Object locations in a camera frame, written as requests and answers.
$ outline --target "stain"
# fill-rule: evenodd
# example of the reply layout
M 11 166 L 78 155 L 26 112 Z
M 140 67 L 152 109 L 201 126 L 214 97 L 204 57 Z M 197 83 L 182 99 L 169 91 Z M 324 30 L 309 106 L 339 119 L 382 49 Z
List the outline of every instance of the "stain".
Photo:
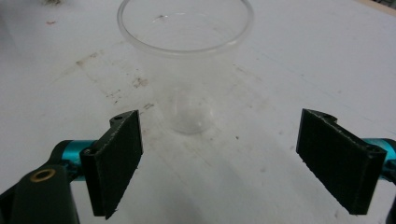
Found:
M 160 16 L 154 18 L 154 21 L 166 21 L 167 18 L 168 18 L 168 16 L 160 15 Z
M 335 217 L 335 218 L 338 218 L 338 217 L 339 217 L 339 212 L 338 212 L 338 210 L 337 210 L 337 211 L 335 211 L 335 213 L 334 213 L 334 217 Z
M 145 87 L 149 84 L 149 81 L 146 78 L 141 78 L 138 77 L 134 80 L 134 87 L 139 88 L 139 87 Z
M 59 81 L 60 79 L 62 79 L 63 77 L 67 77 L 70 76 L 71 74 L 75 73 L 78 70 L 78 66 L 75 66 L 73 64 L 73 66 L 68 67 L 67 69 L 65 69 L 58 77 L 56 77 L 53 81 L 52 84 Z
M 117 41 L 116 43 L 114 43 L 111 47 L 115 47 L 115 46 L 117 46 L 117 45 L 123 45 L 123 44 L 125 44 L 125 43 L 126 43 L 126 40 L 122 39 L 122 40 Z
M 177 178 L 180 180 L 180 182 L 184 185 L 184 186 L 186 186 L 188 189 L 190 188 L 189 187 L 189 184 L 183 179 L 183 177 L 179 174 L 179 173 L 176 173 L 175 172 L 175 175 L 177 176 Z
M 98 55 L 99 55 L 99 54 L 98 54 L 97 52 L 92 53 L 92 54 L 90 54 L 88 57 L 85 57 L 85 58 L 83 58 L 83 59 L 77 61 L 76 64 L 77 64 L 78 66 L 80 66 L 80 67 L 83 67 L 84 64 L 85 64 L 88 60 L 94 59 L 94 58 L 96 58 Z
M 97 82 L 98 82 L 97 79 L 91 77 L 88 73 L 84 73 L 84 74 L 87 76 L 87 78 L 88 78 L 91 82 L 93 82 L 93 83 L 97 83 Z
M 121 90 L 113 91 L 113 92 L 107 94 L 107 95 L 106 95 L 106 98 L 115 98 L 115 95 L 116 95 L 117 93 L 119 93 L 119 92 L 121 92 Z
M 193 151 L 193 153 L 194 153 L 196 156 L 198 156 L 208 167 L 212 167 L 212 164 L 211 164 L 209 161 L 207 161 L 207 160 L 205 159 L 204 156 L 201 155 L 201 153 L 200 153 L 200 148 L 192 147 L 192 146 L 191 146 L 189 143 L 187 143 L 187 142 L 183 142 L 183 146 L 184 146 L 185 148 L 188 148 L 188 149 L 190 149 L 191 151 Z
M 268 99 L 262 99 L 257 105 L 257 112 L 265 111 L 269 106 Z
M 247 151 L 248 151 L 248 152 L 251 152 L 251 151 L 253 151 L 253 147 L 252 147 L 252 146 L 249 146 L 249 145 L 247 145 Z
M 246 68 L 243 68 L 242 66 L 239 65 L 235 65 L 235 71 L 237 73 L 243 74 L 247 77 L 254 77 L 255 79 L 257 79 L 258 81 L 262 81 L 262 78 L 253 74 L 252 72 L 248 71 Z
M 143 108 L 145 108 L 146 110 L 152 108 L 154 106 L 154 104 L 146 104 L 145 106 L 143 106 Z
M 60 5 L 62 3 L 62 0 L 41 0 L 41 3 L 43 5 L 57 6 L 57 5 Z

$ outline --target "dirt speck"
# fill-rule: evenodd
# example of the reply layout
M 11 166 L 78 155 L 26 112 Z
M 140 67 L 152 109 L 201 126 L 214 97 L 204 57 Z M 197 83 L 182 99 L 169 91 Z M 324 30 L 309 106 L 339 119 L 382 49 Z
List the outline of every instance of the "dirt speck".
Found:
M 143 106 L 143 108 L 145 108 L 146 110 L 152 108 L 154 106 L 154 104 L 146 104 L 145 106 Z
M 93 53 L 93 54 L 90 55 L 90 58 L 96 58 L 97 56 L 98 56 L 98 53 L 95 52 L 95 53 Z
M 149 81 L 146 78 L 141 78 L 138 77 L 134 80 L 134 87 L 139 88 L 139 87 L 145 87 L 149 84 Z
M 82 60 L 77 61 L 76 64 L 81 67 L 82 65 L 84 65 L 84 61 L 82 61 Z

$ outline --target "dirty white surface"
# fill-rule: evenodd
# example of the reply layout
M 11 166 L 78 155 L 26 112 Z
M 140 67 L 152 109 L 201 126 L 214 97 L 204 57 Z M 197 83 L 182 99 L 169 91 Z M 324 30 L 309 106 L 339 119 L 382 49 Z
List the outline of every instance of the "dirty white surface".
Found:
M 0 191 L 64 139 L 95 139 L 141 110 L 145 154 L 119 211 L 81 223 L 385 223 L 379 181 L 368 216 L 350 216 L 295 152 L 302 108 L 359 137 L 396 139 L 396 18 L 353 0 L 251 0 L 252 34 L 202 134 L 163 127 L 150 82 L 120 35 L 120 0 L 0 0 Z

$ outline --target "black rubber pad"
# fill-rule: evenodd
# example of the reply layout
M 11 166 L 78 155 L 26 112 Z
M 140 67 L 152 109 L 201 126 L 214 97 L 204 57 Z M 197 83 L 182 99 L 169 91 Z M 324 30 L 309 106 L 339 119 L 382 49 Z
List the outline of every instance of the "black rubber pad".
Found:
M 80 153 L 96 216 L 111 217 L 143 154 L 138 111 L 110 120 L 111 128 Z
M 297 153 L 351 215 L 367 214 L 386 151 L 365 143 L 337 119 L 303 109 Z

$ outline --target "clear plastic cup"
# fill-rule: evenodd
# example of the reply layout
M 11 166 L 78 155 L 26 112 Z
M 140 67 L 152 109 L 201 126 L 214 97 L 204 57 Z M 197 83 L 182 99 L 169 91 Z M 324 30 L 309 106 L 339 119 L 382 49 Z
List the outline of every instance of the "clear plastic cup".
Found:
M 134 46 L 172 129 L 199 133 L 216 117 L 253 10 L 246 0 L 124 0 L 118 23 Z

